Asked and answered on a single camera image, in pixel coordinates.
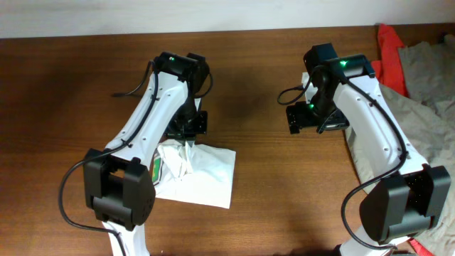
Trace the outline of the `white t-shirt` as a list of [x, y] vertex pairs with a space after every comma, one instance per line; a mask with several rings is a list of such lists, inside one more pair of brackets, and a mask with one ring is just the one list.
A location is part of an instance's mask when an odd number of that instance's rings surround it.
[[161, 160], [157, 198], [230, 208], [235, 151], [168, 139], [158, 145], [157, 153]]

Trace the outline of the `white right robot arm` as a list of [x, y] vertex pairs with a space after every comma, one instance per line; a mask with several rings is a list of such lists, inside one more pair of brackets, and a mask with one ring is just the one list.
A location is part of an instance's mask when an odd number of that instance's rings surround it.
[[285, 103], [289, 131], [352, 129], [373, 170], [365, 182], [371, 192], [359, 207], [361, 226], [333, 253], [391, 255], [399, 244], [439, 224], [449, 172], [429, 165], [412, 146], [364, 55], [341, 58], [324, 43], [313, 46], [303, 61], [308, 78]]

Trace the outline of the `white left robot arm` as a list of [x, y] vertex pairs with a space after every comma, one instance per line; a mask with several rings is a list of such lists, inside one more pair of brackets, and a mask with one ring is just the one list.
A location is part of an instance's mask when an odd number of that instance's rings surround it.
[[147, 89], [120, 133], [104, 150], [86, 153], [85, 202], [107, 231], [114, 255], [148, 255], [144, 224], [156, 198], [156, 148], [162, 137], [190, 143], [206, 133], [200, 89], [211, 78], [205, 57], [163, 52], [147, 65]]

